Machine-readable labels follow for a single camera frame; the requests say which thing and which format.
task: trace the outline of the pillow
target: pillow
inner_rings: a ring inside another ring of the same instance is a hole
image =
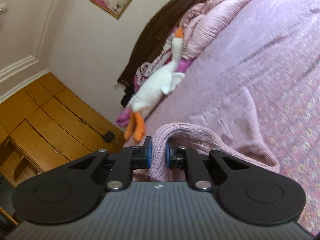
[[[196,25],[183,52],[183,58],[193,60],[232,21],[251,0],[225,0],[213,7]]]

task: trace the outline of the white stuffed toy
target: white stuffed toy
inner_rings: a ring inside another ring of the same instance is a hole
[[[179,28],[172,39],[172,60],[154,72],[132,96],[128,103],[131,117],[124,138],[128,140],[134,134],[134,140],[139,142],[145,134],[144,119],[160,102],[163,95],[168,95],[185,77],[184,73],[175,73],[183,49],[183,31]]]

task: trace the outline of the wooden cabinet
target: wooden cabinet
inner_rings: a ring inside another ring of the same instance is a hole
[[[102,135],[111,131],[112,142]],[[0,173],[16,187],[93,151],[118,152],[123,132],[51,73],[0,104]]]

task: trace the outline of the circular cover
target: circular cover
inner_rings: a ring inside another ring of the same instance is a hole
[[[306,203],[295,181],[271,171],[236,171],[218,190],[220,204],[238,219],[257,225],[296,220]]]
[[[24,220],[39,224],[66,223],[87,214],[97,204],[99,187],[80,174],[50,172],[22,182],[13,192],[12,205]]]

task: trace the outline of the pink blanket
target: pink blanket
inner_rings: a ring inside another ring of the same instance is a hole
[[[151,136],[164,124],[198,122],[199,116],[212,129],[218,106],[247,87],[280,173],[307,194],[299,223],[314,234],[320,228],[319,23],[320,0],[249,2],[146,122]]]

